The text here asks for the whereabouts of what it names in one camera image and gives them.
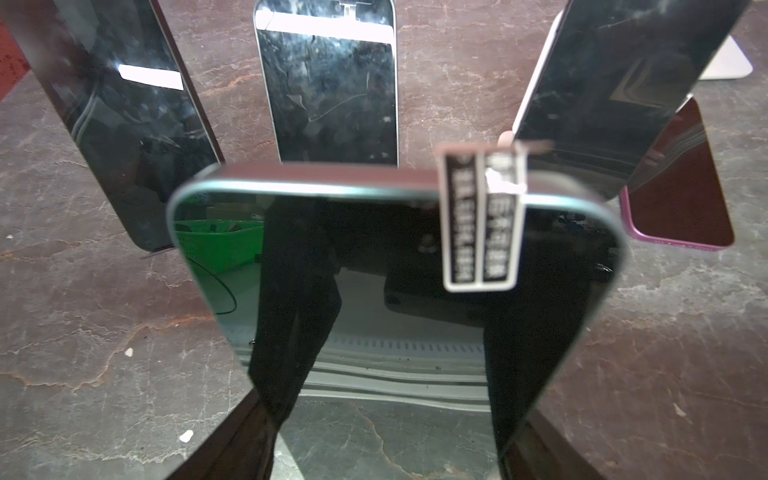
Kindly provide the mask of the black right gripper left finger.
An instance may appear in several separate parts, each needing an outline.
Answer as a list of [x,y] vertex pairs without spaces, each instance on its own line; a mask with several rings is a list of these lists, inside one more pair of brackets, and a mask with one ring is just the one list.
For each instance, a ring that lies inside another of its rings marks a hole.
[[251,390],[167,479],[268,480],[277,437],[265,403]]

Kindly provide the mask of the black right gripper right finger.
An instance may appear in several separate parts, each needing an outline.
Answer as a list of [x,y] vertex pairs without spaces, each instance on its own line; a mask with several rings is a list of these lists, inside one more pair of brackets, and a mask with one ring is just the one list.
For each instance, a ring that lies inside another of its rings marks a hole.
[[500,457],[501,479],[604,480],[539,411],[534,410]]

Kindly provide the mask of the black phone table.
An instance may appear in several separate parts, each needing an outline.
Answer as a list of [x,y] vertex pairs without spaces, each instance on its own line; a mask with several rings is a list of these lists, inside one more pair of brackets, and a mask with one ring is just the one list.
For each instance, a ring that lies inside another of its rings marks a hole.
[[131,241],[172,245],[167,203],[222,154],[157,1],[4,1],[1,18]]

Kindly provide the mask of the black phone with sticker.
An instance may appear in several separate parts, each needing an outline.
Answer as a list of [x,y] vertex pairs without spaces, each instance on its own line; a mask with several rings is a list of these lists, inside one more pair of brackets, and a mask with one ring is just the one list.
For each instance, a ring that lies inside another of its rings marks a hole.
[[552,144],[529,169],[616,197],[749,5],[568,2],[516,129]]

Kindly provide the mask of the white stand back centre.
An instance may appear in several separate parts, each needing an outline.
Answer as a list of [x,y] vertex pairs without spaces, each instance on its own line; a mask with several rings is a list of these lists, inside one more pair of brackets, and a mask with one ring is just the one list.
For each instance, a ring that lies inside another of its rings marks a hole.
[[753,70],[752,63],[734,37],[729,35],[699,76],[699,80],[737,80],[749,76]]

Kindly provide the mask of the purple edged dark phone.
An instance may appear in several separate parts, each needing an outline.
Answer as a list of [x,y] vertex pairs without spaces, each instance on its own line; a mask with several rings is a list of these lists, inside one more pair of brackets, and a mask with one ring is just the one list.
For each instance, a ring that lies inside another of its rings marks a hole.
[[691,97],[647,152],[619,195],[637,240],[718,251],[735,235],[707,133]]

